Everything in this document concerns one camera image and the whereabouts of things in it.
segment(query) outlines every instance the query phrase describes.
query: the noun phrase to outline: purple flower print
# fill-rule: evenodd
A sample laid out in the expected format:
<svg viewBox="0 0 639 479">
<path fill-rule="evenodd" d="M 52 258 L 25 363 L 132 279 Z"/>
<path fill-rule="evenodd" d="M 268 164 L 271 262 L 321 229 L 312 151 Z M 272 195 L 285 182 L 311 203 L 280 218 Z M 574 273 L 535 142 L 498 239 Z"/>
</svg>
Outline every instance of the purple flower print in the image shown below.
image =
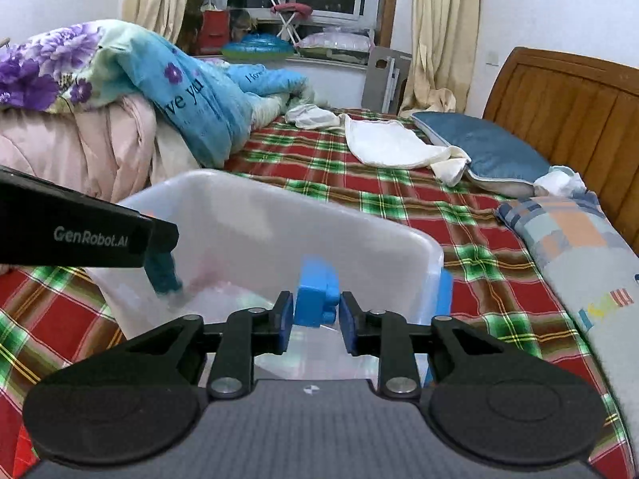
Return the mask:
<svg viewBox="0 0 639 479">
<path fill-rule="evenodd" d="M 33 38 L 24 47 L 24 57 L 36 60 L 43 75 L 51 74 L 58 81 L 62 73 L 88 64 L 100 39 L 101 29 L 92 23 L 59 28 Z"/>
<path fill-rule="evenodd" d="M 169 63 L 164 69 L 164 77 L 167 78 L 172 85 L 182 82 L 182 72 L 173 63 Z"/>
<path fill-rule="evenodd" d="M 49 74 L 40 76 L 33 59 L 17 65 L 15 57 L 0 62 L 0 104 L 43 111 L 58 97 L 60 88 Z"/>
<path fill-rule="evenodd" d="M 71 102 L 74 104 L 85 103 L 91 98 L 93 85 L 86 79 L 78 79 L 71 88 Z"/>
</svg>

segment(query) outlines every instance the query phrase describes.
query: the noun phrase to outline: wall outlet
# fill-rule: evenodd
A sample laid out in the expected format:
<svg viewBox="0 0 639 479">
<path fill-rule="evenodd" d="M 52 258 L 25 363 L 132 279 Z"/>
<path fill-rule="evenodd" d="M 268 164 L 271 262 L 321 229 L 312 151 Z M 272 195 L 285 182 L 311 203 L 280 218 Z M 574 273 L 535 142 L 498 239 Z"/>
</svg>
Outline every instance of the wall outlet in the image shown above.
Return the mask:
<svg viewBox="0 0 639 479">
<path fill-rule="evenodd" d="M 490 66 L 499 66 L 499 54 L 494 50 L 488 51 L 486 54 L 486 64 Z"/>
</svg>

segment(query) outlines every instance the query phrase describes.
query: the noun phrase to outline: wooden headboard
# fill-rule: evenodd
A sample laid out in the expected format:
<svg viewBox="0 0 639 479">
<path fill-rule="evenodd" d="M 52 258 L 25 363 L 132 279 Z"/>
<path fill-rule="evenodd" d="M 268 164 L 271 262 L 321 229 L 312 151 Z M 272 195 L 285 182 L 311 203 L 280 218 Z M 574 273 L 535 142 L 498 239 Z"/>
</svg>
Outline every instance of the wooden headboard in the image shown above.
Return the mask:
<svg viewBox="0 0 639 479">
<path fill-rule="evenodd" d="M 516 48 L 484 118 L 567 165 L 639 253 L 639 70 L 575 54 Z"/>
</svg>

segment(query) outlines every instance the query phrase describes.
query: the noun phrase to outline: pink blanket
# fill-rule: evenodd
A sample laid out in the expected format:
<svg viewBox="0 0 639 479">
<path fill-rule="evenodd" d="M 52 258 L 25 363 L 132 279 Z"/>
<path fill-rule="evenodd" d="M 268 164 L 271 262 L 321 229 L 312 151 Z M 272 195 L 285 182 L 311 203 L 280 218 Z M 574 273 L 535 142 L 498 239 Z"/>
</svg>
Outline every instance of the pink blanket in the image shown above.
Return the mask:
<svg viewBox="0 0 639 479">
<path fill-rule="evenodd" d="M 0 111 L 0 164 L 108 202 L 142 190 L 155 149 L 155 111 L 127 95 L 95 111 Z"/>
</svg>

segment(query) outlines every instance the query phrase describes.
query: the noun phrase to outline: metal screw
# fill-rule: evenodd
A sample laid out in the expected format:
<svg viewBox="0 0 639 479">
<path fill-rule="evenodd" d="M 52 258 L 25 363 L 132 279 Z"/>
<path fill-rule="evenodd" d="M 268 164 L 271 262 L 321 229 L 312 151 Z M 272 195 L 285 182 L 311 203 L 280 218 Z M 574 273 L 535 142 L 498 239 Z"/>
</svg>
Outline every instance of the metal screw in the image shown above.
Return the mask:
<svg viewBox="0 0 639 479">
<path fill-rule="evenodd" d="M 395 394 L 408 394 L 417 389 L 417 383 L 405 376 L 396 376 L 386 382 L 386 389 Z"/>
<path fill-rule="evenodd" d="M 221 395 L 235 394 L 242 388 L 242 382 L 237 378 L 224 376 L 211 383 L 211 389 Z"/>
</svg>

